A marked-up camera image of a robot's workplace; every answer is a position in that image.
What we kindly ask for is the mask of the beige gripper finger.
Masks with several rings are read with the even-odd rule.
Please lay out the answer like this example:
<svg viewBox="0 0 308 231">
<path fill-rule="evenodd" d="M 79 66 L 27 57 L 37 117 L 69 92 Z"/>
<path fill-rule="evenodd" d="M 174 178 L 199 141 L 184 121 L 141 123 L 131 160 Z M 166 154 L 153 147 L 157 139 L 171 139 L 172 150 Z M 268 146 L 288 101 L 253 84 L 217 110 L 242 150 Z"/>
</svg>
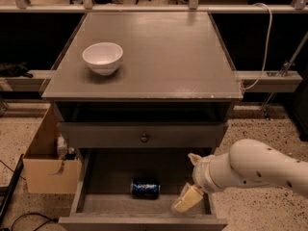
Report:
<svg viewBox="0 0 308 231">
<path fill-rule="evenodd" d="M 200 155 L 193 154 L 193 153 L 189 153 L 188 157 L 191 160 L 191 163 L 194 167 L 197 165 L 198 161 L 201 159 Z"/>
<path fill-rule="evenodd" d="M 172 204 L 171 209 L 177 213 L 184 213 L 203 199 L 203 191 L 196 185 L 187 183 L 181 191 L 179 197 Z"/>
</svg>

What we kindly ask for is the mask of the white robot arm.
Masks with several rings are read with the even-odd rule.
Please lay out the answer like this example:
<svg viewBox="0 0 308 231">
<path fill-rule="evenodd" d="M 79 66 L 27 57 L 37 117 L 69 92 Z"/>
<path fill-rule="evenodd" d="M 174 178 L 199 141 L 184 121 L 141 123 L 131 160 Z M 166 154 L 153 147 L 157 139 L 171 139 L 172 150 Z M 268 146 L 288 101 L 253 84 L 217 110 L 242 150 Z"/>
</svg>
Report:
<svg viewBox="0 0 308 231">
<path fill-rule="evenodd" d="M 190 153 L 193 184 L 187 183 L 171 209 L 185 213 L 205 193 L 228 188 L 280 186 L 308 197 L 308 163 L 251 139 L 236 141 L 227 153 L 201 157 Z"/>
</svg>

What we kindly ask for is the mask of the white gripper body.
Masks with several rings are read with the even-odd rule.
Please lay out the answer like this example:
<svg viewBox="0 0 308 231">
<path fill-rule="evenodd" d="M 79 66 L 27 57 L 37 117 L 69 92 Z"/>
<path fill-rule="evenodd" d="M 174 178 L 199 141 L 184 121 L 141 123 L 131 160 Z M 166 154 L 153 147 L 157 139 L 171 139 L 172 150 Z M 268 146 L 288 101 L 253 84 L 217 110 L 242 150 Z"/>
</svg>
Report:
<svg viewBox="0 0 308 231">
<path fill-rule="evenodd" d="M 193 167 L 193 182 L 204 193 L 217 193 L 220 191 L 210 173 L 210 163 L 214 158 L 214 155 L 201 157 L 197 165 Z"/>
</svg>

